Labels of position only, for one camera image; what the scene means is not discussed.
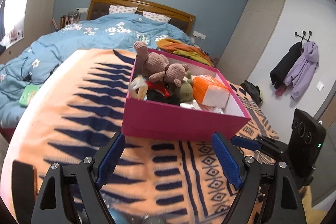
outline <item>purple jacket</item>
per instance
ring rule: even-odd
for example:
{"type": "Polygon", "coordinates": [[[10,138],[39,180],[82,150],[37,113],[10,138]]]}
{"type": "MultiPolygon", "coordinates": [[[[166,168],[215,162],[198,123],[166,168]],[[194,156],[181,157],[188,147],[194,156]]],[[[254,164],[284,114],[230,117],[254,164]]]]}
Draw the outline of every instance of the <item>purple jacket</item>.
{"type": "Polygon", "coordinates": [[[296,100],[309,86],[319,62],[319,50],[317,44],[308,41],[303,44],[303,54],[294,63],[283,83],[286,86],[293,84],[291,97],[296,100]]]}

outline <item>white patterned pillow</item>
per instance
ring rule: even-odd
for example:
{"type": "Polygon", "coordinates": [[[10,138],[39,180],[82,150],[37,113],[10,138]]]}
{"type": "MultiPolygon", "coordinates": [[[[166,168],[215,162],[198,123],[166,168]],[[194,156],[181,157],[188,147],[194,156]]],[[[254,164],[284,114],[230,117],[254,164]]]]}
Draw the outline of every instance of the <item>white patterned pillow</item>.
{"type": "Polygon", "coordinates": [[[170,21],[170,17],[166,17],[164,15],[160,15],[160,14],[156,14],[156,13],[152,13],[152,12],[147,12],[147,11],[143,11],[143,16],[146,18],[149,18],[150,20],[154,20],[157,22],[164,22],[164,23],[168,23],[170,21]]]}
{"type": "Polygon", "coordinates": [[[124,7],[122,5],[110,5],[109,14],[128,13],[135,14],[137,7],[124,7]]]}

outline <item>pink stuffed toy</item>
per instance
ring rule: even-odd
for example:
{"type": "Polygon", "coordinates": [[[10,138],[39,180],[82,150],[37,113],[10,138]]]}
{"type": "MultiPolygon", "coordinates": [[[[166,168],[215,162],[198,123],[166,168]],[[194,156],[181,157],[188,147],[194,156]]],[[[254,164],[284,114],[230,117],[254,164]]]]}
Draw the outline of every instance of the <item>pink stuffed toy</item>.
{"type": "Polygon", "coordinates": [[[143,62],[142,74],[149,77],[150,82],[164,80],[181,87],[185,73],[188,71],[187,64],[174,63],[169,65],[168,58],[163,54],[149,53],[147,44],[143,41],[135,42],[133,47],[137,53],[137,58],[143,62]]]}

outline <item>storage box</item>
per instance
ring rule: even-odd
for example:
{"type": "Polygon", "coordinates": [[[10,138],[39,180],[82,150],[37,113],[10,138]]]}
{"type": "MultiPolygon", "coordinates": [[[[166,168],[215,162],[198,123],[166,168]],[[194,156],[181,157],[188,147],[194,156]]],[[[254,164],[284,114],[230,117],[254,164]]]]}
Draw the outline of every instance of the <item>storage box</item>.
{"type": "MultiPolygon", "coordinates": [[[[154,101],[142,101],[127,94],[122,124],[122,132],[128,136],[160,140],[204,141],[210,142],[211,136],[220,131],[230,139],[250,119],[247,110],[231,89],[219,70],[199,62],[149,49],[165,55],[170,64],[186,63],[193,75],[211,75],[230,88],[230,98],[224,114],[182,108],[154,101]]],[[[141,74],[141,65],[135,60],[131,79],[141,74]]]]}

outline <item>metal screw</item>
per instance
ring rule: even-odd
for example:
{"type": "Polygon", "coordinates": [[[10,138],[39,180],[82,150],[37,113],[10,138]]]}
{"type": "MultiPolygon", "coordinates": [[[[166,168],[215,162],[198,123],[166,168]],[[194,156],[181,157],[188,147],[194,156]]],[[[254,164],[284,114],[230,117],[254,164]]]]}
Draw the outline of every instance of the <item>metal screw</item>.
{"type": "Polygon", "coordinates": [[[86,164],[89,164],[90,162],[92,162],[92,158],[91,158],[91,157],[86,157],[86,158],[84,159],[84,162],[85,162],[86,164]]]}
{"type": "Polygon", "coordinates": [[[51,168],[52,169],[56,169],[56,168],[58,168],[59,167],[59,164],[58,163],[53,163],[52,165],[51,165],[51,168]]]}
{"type": "Polygon", "coordinates": [[[287,164],[284,163],[283,161],[281,161],[281,162],[279,162],[279,166],[280,166],[281,168],[286,168],[286,167],[287,167],[287,164]]]}
{"type": "Polygon", "coordinates": [[[252,162],[254,162],[254,159],[251,156],[247,156],[247,157],[245,157],[245,161],[248,162],[249,164],[251,164],[252,162]]]}

